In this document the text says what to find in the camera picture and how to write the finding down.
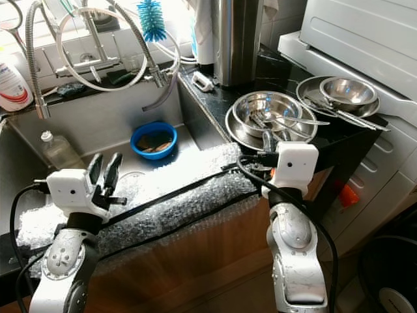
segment blue bowl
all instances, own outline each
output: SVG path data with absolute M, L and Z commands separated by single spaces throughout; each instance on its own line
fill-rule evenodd
M 143 135 L 152 134 L 153 132 L 162 132 L 165 131 L 172 137 L 171 144 L 162 151 L 158 152 L 144 152 L 140 151 L 136 147 L 136 143 L 141 139 Z M 134 131 L 132 137 L 130 138 L 130 147 L 138 155 L 143 156 L 149 160 L 159 160 L 160 158 L 166 157 L 174 149 L 175 144 L 177 143 L 177 131 L 170 124 L 163 122 L 153 122 L 140 126 L 137 130 Z

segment black countertop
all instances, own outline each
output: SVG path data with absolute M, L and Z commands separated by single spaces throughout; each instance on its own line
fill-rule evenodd
M 256 79 L 251 84 L 228 89 L 215 87 L 211 92 L 204 93 L 192 83 L 192 76 L 196 70 L 198 68 L 195 67 L 184 69 L 181 73 L 182 78 L 225 132 L 227 132 L 225 115 L 233 103 L 242 95 L 253 91 L 277 91 L 296 99 L 295 89 L 297 85 L 313 76 L 294 63 L 281 57 L 278 52 L 273 52 L 265 46 L 261 46 L 259 51 Z M 205 75 L 213 80 L 212 74 L 205 73 Z M 330 125 L 318 127 L 317 135 L 311 141 L 318 149 L 350 138 L 355 134 L 369 132 L 368 129 L 356 127 L 341 119 L 320 114 L 316 114 L 316 116 L 320 121 L 330 122 Z M 386 125 L 386 121 L 377 115 L 368 117 L 367 119 L 380 125 Z
M 227 136 L 229 135 L 225 127 L 225 116 L 228 109 L 239 97 L 253 91 L 277 91 L 296 98 L 297 85 L 313 76 L 296 64 L 284 59 L 278 52 L 273 52 L 265 46 L 261 46 L 259 51 L 256 79 L 251 84 L 228 89 L 216 86 L 211 92 L 204 93 L 192 83 L 192 75 L 196 70 L 198 70 L 197 67 L 184 68 L 180 79 L 199 99 L 200 105 L 218 123 Z M 212 74 L 204 74 L 213 80 Z M 315 171 L 332 168 L 326 183 L 310 206 L 312 213 L 317 218 L 321 218 L 381 132 L 360 128 L 341 119 L 317 115 L 319 120 L 329 121 L 330 125 L 319 126 L 316 137 L 311 141 L 319 150 Z M 367 119 L 381 126 L 387 124 L 378 115 Z M 242 147 L 242 150 L 245 153 L 255 152 L 245 147 Z

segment plastic bottle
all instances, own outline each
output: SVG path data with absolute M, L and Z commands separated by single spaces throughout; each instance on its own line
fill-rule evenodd
M 42 152 L 58 169 L 85 168 L 85 164 L 70 143 L 63 136 L 53 136 L 48 130 L 42 133 L 40 139 L 44 142 Z
M 190 28 L 191 28 L 191 51 L 194 57 L 197 59 L 197 62 L 200 65 L 210 65 L 214 63 L 213 56 L 213 37 L 212 32 L 209 31 L 205 38 L 200 38 L 200 42 L 195 36 L 195 27 L 196 27 L 196 13 L 193 8 L 190 8 L 188 11 L 190 15 Z M 205 23 L 208 24 L 208 27 L 211 28 L 211 19 L 208 21 L 205 20 Z
M 0 106 L 14 112 L 30 105 L 32 101 L 32 92 L 23 76 L 12 64 L 1 61 Z

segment orange object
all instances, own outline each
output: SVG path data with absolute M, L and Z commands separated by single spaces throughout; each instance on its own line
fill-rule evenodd
M 358 203 L 359 197 L 354 193 L 351 187 L 345 185 L 339 193 L 339 200 L 344 209 L 347 209 L 351 205 Z

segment dish soap bottle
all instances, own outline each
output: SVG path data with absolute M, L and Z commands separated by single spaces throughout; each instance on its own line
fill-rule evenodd
M 23 76 L 12 64 L 0 61 L 0 107 L 14 112 L 32 101 L 32 91 Z
M 85 168 L 85 164 L 64 136 L 54 136 L 47 130 L 40 139 L 44 142 L 42 152 L 58 169 Z

